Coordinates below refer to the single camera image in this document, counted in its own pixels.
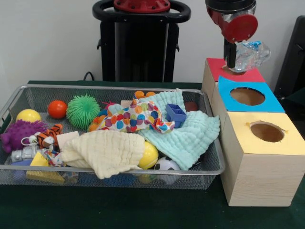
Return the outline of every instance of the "red ball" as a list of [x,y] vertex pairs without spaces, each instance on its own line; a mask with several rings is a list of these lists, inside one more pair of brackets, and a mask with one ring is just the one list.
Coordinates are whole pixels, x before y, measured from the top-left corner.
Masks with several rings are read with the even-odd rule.
[[67,105],[60,100],[51,102],[48,106],[48,113],[52,118],[61,119],[66,116]]

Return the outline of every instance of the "round hole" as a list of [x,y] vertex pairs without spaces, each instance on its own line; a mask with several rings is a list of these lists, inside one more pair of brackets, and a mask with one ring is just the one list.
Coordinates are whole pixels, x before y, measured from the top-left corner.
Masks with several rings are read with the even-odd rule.
[[284,138],[282,129],[272,123],[257,122],[253,123],[250,128],[256,137],[266,142],[279,142]]
[[238,87],[230,92],[230,96],[249,106],[262,104],[265,101],[265,96],[258,90],[249,87]]
[[230,75],[243,75],[245,72],[241,72],[241,73],[236,73],[236,72],[233,72],[230,68],[228,68],[228,66],[223,66],[222,67],[222,69],[226,72],[226,73],[228,73],[228,74],[230,74]]

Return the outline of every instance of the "red square lid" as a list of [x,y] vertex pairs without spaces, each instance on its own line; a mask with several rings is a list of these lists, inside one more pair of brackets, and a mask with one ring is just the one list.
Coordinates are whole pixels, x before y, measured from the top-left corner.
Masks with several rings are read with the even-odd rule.
[[242,75],[232,75],[223,69],[223,66],[225,66],[223,59],[207,58],[206,60],[215,82],[218,82],[219,76],[236,82],[265,82],[257,68],[246,71]]

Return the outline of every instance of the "clear plastic bottle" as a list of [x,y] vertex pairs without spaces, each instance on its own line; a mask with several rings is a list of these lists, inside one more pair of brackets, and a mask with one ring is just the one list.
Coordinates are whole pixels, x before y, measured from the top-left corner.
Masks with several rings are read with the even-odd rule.
[[235,67],[230,69],[233,72],[246,72],[270,59],[270,49],[263,42],[237,43],[236,46]]

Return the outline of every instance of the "yellow ball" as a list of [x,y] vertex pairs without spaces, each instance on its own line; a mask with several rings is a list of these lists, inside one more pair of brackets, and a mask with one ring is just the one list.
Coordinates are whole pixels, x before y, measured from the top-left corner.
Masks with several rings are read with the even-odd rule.
[[23,120],[26,122],[33,123],[36,121],[41,121],[41,116],[37,111],[34,111],[32,109],[25,109],[17,115],[17,120]]
[[142,169],[148,169],[157,163],[159,154],[157,148],[149,142],[144,142],[144,146],[144,154],[139,162],[139,167]]

